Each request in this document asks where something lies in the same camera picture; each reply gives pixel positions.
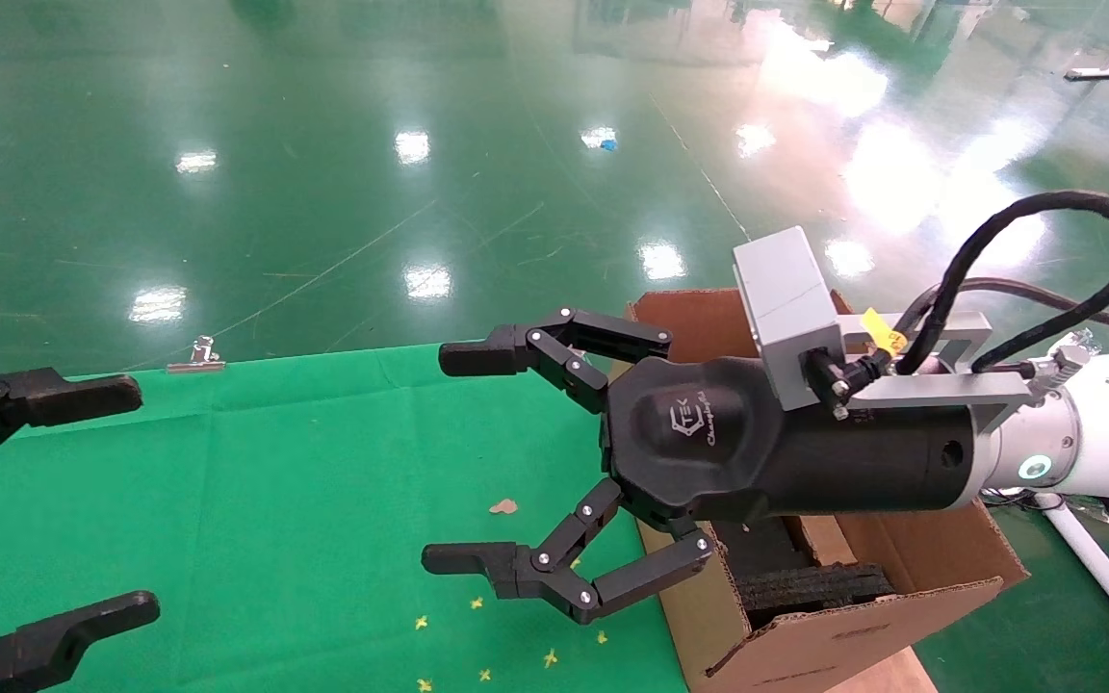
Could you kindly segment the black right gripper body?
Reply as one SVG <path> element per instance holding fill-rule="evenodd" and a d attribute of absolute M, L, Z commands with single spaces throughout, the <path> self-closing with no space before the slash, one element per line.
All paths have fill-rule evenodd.
<path fill-rule="evenodd" d="M 637 363 L 606 391 L 606 473 L 650 526 L 942 510 L 967 492 L 964 405 L 785 411 L 762 363 Z"/>

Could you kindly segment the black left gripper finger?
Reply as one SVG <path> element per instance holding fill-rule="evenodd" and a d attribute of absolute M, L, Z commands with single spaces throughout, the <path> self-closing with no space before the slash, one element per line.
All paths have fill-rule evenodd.
<path fill-rule="evenodd" d="M 141 407 L 140 383 L 128 374 L 69 381 L 52 368 L 0 373 L 0 445 L 26 426 L 100 420 Z"/>
<path fill-rule="evenodd" d="M 0 636 L 0 692 L 40 692 L 73 677 L 96 641 L 157 622 L 154 593 L 129 592 L 18 626 Z"/>

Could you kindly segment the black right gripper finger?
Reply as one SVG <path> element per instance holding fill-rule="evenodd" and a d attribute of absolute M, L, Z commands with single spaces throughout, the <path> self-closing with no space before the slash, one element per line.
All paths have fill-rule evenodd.
<path fill-rule="evenodd" d="M 449 377 L 540 374 L 586 412 L 606 411 L 607 374 L 588 354 L 635 364 L 667 358 L 673 334 L 642 322 L 560 308 L 541 322 L 501 324 L 484 342 L 444 343 L 437 364 Z"/>
<path fill-rule="evenodd" d="M 576 558 L 625 507 L 624 488 L 604 478 L 538 547 L 510 541 L 431 544 L 423 549 L 433 575 L 484 575 L 499 600 L 542 600 L 580 626 L 615 614 L 704 570 L 711 538 L 689 518 L 672 524 L 672 544 L 604 575 L 578 575 Z"/>

